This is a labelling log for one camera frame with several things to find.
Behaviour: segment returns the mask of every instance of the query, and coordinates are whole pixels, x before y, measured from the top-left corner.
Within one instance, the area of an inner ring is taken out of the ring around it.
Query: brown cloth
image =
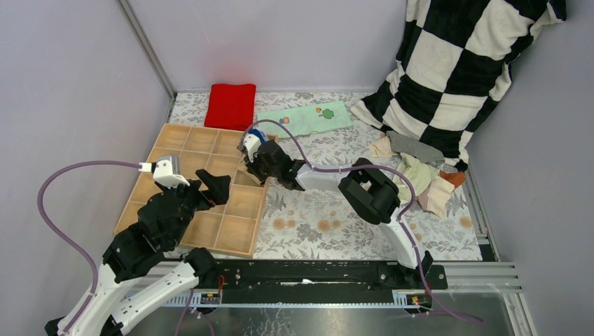
[[[439,176],[447,182],[453,184],[454,189],[460,187],[466,180],[466,174],[464,174],[463,171],[459,171],[457,173],[446,173],[442,170],[439,172]]]

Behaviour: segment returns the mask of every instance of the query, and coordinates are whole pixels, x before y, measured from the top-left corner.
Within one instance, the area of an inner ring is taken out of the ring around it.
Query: checkered towel
[[[408,0],[397,69],[351,111],[464,171],[468,141],[509,89],[510,63],[565,18],[565,0]]]

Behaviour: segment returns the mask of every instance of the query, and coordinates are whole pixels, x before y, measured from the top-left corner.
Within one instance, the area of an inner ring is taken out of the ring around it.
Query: light green towel
[[[396,170],[401,172],[410,181],[415,189],[415,194],[417,196],[421,195],[427,189],[431,180],[439,174],[439,170],[420,162],[419,159],[412,155],[400,153],[400,156],[402,156],[402,162],[400,162]],[[408,203],[412,195],[406,183],[398,176],[394,176],[393,181],[396,187],[398,187],[398,198],[402,202]]]
[[[294,136],[322,133],[352,126],[345,103],[317,104],[280,111],[258,112],[258,120],[272,119],[285,126]],[[263,122],[257,126],[266,134],[276,134],[279,138],[289,136],[280,127]]]

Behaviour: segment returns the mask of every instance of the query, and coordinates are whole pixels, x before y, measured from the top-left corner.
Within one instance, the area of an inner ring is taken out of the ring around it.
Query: wooden tray
[[[174,154],[179,156],[181,173],[187,179],[196,179],[197,169],[206,169],[215,176],[231,176],[227,204],[197,212],[180,245],[206,247],[210,251],[231,256],[251,258],[254,255],[269,180],[260,186],[237,170],[241,156],[237,145],[242,133],[226,129],[163,125],[147,162],[155,162],[162,155]],[[138,209],[159,192],[152,175],[140,174],[114,234],[136,223]]]

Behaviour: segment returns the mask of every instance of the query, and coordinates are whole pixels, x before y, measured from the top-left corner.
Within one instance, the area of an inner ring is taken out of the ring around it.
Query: white wall
[[[404,0],[132,0],[178,91],[375,90],[395,67]]]
[[[594,313],[594,3],[567,6],[567,22],[514,64],[512,88],[469,148],[539,335],[589,335]]]
[[[39,186],[71,163],[146,158],[168,97],[113,0],[2,1],[0,36],[0,334],[44,335],[91,273],[38,215]],[[73,171],[48,214],[100,260],[136,176]]]

